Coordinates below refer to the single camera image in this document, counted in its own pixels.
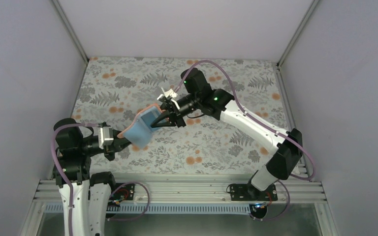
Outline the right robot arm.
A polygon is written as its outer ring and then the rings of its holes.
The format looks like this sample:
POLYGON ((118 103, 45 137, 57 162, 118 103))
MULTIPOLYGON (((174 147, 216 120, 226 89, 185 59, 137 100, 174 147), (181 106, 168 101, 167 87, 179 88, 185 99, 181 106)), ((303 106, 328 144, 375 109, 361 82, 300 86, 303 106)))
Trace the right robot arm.
POLYGON ((230 124, 244 132, 272 155, 265 167, 257 170, 249 180, 247 194, 252 200, 259 200, 269 185, 277 180, 286 180, 301 159, 303 152, 302 133, 296 128, 290 131, 272 125, 255 113, 250 112, 236 99, 235 95, 223 89, 213 89, 202 71, 197 68, 181 74, 188 94, 174 100, 168 93, 158 99, 162 102, 162 113, 151 124, 151 128, 167 126, 184 127, 184 116, 195 110, 202 114, 230 124))

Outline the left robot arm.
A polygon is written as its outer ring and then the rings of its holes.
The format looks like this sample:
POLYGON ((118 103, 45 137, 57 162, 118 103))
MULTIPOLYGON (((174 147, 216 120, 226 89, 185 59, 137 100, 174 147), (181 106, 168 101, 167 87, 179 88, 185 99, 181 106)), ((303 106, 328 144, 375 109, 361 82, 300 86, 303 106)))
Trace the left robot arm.
POLYGON ((106 220, 113 217, 107 210, 132 200, 135 185, 116 183, 111 172, 91 174, 91 158, 104 154, 112 161, 131 143, 106 123, 92 126, 64 118, 53 129, 53 175, 63 204, 64 234, 103 236, 106 220))

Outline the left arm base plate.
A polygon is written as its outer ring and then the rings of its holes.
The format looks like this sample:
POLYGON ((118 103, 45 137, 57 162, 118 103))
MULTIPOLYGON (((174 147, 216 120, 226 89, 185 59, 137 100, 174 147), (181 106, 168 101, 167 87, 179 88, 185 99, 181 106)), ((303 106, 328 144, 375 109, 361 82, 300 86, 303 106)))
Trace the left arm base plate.
POLYGON ((135 184, 128 184, 117 190, 108 200, 109 206, 119 206, 124 201, 134 199, 135 184))

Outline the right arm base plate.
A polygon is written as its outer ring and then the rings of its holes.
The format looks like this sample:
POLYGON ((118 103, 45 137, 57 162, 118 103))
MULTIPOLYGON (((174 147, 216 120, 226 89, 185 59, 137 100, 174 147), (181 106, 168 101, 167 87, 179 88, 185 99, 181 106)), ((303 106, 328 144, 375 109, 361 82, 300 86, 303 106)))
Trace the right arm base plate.
POLYGON ((226 192, 232 201, 276 201, 276 187, 271 184, 266 190, 260 191, 248 184, 233 183, 227 186, 226 192))

